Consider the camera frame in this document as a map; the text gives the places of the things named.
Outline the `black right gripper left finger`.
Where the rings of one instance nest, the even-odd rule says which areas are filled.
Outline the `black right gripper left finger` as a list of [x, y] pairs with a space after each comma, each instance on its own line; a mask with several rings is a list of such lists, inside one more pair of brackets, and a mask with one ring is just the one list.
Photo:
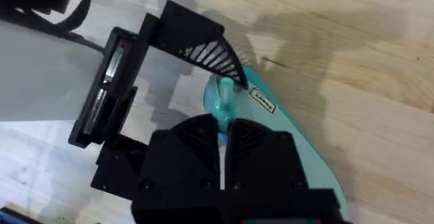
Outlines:
[[198, 115], [152, 133], [136, 184], [136, 199], [158, 195], [218, 199], [218, 124]]

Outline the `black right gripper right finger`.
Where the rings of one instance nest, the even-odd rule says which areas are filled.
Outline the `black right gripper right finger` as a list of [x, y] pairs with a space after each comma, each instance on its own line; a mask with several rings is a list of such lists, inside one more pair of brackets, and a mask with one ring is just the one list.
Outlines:
[[292, 134], [236, 119], [229, 128], [225, 185], [233, 191], [308, 189]]

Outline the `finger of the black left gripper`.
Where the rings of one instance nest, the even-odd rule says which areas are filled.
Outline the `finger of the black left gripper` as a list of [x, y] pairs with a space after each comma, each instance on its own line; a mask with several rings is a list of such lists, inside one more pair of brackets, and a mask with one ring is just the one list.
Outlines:
[[148, 145], [122, 134], [104, 142], [91, 187], [132, 200]]
[[234, 48], [224, 36], [225, 27], [172, 0], [160, 16], [144, 15], [138, 34], [143, 63], [151, 48], [178, 58], [246, 90], [248, 79]]

